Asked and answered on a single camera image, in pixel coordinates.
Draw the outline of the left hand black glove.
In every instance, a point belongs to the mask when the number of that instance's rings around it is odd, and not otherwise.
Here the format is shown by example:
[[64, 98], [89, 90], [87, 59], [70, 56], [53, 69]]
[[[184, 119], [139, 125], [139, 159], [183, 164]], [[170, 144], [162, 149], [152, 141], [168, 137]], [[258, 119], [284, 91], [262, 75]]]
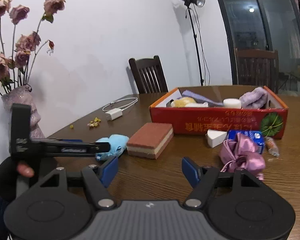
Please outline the left hand black glove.
[[9, 236], [4, 223], [4, 212], [16, 198], [16, 183], [19, 176], [31, 178], [34, 176], [34, 170], [26, 163], [14, 163], [10, 157], [0, 164], [0, 239], [8, 239]]

